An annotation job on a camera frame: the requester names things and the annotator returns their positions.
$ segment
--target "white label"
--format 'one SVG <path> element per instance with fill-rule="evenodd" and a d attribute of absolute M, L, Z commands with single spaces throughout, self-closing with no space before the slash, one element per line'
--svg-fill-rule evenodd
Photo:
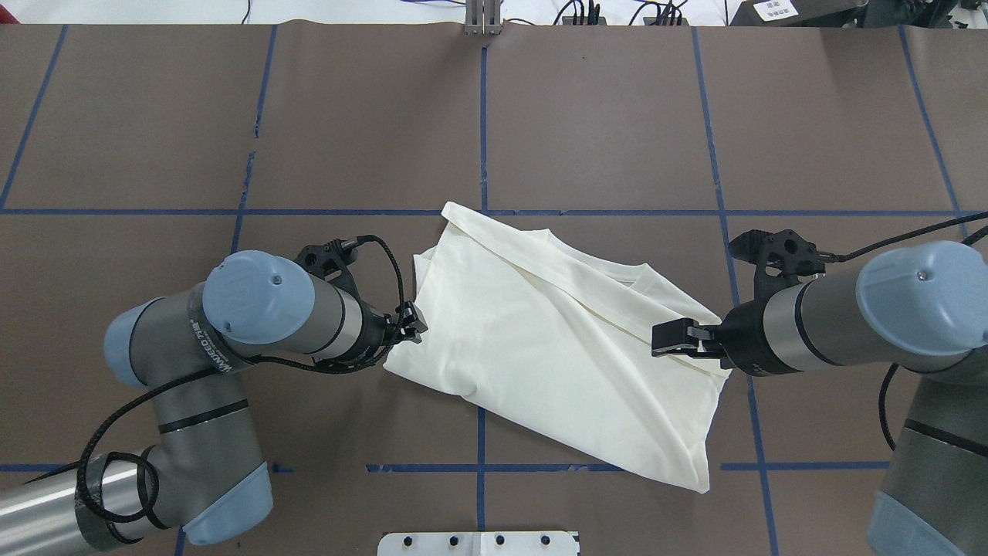
<path fill-rule="evenodd" d="M 799 12 L 796 11 L 795 7 L 792 6 L 792 2 L 789 0 L 769 0 L 768 2 L 754 4 L 754 7 L 755 11 L 758 12 L 758 17 L 762 18 L 762 21 L 783 20 L 799 15 Z"/>

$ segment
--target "light blue joint cap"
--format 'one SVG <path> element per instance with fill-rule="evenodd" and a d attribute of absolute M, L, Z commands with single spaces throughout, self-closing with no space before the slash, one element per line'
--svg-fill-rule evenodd
<path fill-rule="evenodd" d="M 955 241 L 882 253 L 858 276 L 858 307 L 889 343 L 928 356 L 988 343 L 988 266 Z"/>
<path fill-rule="evenodd" d="M 209 273 L 203 290 L 203 309 L 212 327 L 251 345 L 289 337 L 314 306 L 309 275 L 290 260 L 263 251 L 226 257 Z"/>
<path fill-rule="evenodd" d="M 965 556 L 932 525 L 882 491 L 875 493 L 867 543 L 878 556 Z"/>
<path fill-rule="evenodd" d="M 215 544 L 264 521 L 274 506 L 268 464 L 262 463 L 182 529 L 196 546 Z"/>
<path fill-rule="evenodd" d="M 152 299 L 144 305 L 117 316 L 107 326 L 107 333 L 103 336 L 103 357 L 107 360 L 107 365 L 117 375 L 117 379 L 128 386 L 147 388 L 147 385 L 140 382 L 140 379 L 133 372 L 133 367 L 130 366 L 130 337 L 133 335 L 133 328 L 137 325 L 140 316 L 144 314 L 144 310 L 161 299 L 165 298 Z"/>

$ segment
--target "white t-shirt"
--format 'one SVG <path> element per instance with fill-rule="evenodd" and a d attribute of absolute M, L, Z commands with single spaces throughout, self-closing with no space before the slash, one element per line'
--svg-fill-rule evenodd
<path fill-rule="evenodd" d="M 598 259 L 455 203 L 443 216 L 439 244 L 415 257 L 429 330 L 384 368 L 632 473 L 708 491 L 704 443 L 729 371 L 652 357 L 651 330 L 717 316 L 647 264 Z"/>

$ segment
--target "brown table surface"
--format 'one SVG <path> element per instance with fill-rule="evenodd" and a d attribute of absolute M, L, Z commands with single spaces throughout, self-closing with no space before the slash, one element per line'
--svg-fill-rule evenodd
<path fill-rule="evenodd" d="M 461 30 L 0 27 L 0 488 L 74 460 L 137 394 L 103 361 L 113 317 L 231 250 L 375 233 L 411 275 L 452 200 L 648 262 L 723 315 L 751 296 L 751 267 L 725 255 L 740 232 L 846 252 L 988 209 L 988 111 L 969 110 L 988 101 L 984 32 Z M 382 255 L 355 273 L 393 306 Z M 386 531 L 552 528 L 585 555 L 864 554 L 884 370 L 735 372 L 698 495 L 381 368 L 262 367 L 245 381 L 271 515 L 215 546 L 171 531 L 121 553 L 373 554 Z M 915 384 L 893 383 L 896 431 Z M 154 430 L 140 408 L 102 449 Z"/>

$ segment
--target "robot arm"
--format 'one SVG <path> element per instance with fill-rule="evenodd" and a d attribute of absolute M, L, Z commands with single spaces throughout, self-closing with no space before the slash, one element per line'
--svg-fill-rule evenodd
<path fill-rule="evenodd" d="M 193 289 L 117 317 L 105 338 L 107 360 L 123 382 L 149 394 L 164 390 L 152 399 L 161 441 L 139 458 L 85 457 L 77 472 L 0 496 L 0 553 L 107 551 L 179 525 L 192 543 L 212 544 L 263 520 L 271 484 L 237 371 L 275 360 L 352 372 L 426 329 L 403 299 L 392 317 L 360 298 L 346 268 L 360 243 L 310 245 L 296 262 L 234 253 Z M 314 365 L 260 355 L 272 350 L 310 356 Z M 83 500 L 80 478 L 94 504 Z"/>
<path fill-rule="evenodd" d="M 658 324 L 653 354 L 719 358 L 760 377 L 875 361 L 921 374 L 868 541 L 881 556 L 983 553 L 988 266 L 981 255 L 934 241 L 885 252 L 859 272 L 800 283 L 797 276 L 823 264 L 815 245 L 793 231 L 748 232 L 731 251 L 759 265 L 756 299 L 719 325 Z"/>

